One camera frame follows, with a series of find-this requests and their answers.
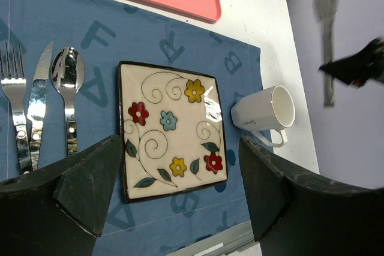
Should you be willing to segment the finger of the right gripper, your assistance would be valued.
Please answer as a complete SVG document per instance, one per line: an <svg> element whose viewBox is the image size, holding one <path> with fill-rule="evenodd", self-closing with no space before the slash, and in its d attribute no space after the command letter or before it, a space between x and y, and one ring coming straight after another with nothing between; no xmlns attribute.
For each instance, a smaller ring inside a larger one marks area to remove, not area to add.
<svg viewBox="0 0 384 256"><path fill-rule="evenodd" d="M373 39L354 55L321 65L319 70L357 88L370 80L383 83L383 37Z"/></svg>

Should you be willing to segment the silver metal tongs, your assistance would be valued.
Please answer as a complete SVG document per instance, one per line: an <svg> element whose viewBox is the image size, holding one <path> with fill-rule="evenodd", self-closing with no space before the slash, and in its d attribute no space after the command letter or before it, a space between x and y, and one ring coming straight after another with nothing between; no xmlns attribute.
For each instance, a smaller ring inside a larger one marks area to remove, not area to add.
<svg viewBox="0 0 384 256"><path fill-rule="evenodd" d="M323 61L328 64L333 59L333 24L337 13L338 0L313 0L315 15L320 23L322 31ZM332 76L324 74L324 107L333 107L334 81Z"/></svg>

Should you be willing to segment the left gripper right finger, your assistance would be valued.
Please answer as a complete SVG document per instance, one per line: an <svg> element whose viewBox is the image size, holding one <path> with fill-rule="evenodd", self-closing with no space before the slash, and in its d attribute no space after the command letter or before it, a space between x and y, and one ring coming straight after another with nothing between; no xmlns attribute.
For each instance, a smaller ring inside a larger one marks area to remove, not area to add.
<svg viewBox="0 0 384 256"><path fill-rule="evenodd" d="M263 255L383 254L383 189L313 173L246 136L239 165Z"/></svg>

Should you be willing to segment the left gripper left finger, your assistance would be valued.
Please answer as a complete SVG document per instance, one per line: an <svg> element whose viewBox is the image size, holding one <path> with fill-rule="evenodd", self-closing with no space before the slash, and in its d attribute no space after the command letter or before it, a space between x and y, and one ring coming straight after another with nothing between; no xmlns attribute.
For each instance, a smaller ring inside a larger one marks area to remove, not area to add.
<svg viewBox="0 0 384 256"><path fill-rule="evenodd" d="M1 255L92 255L122 159L111 135L91 147L1 182Z"/></svg>

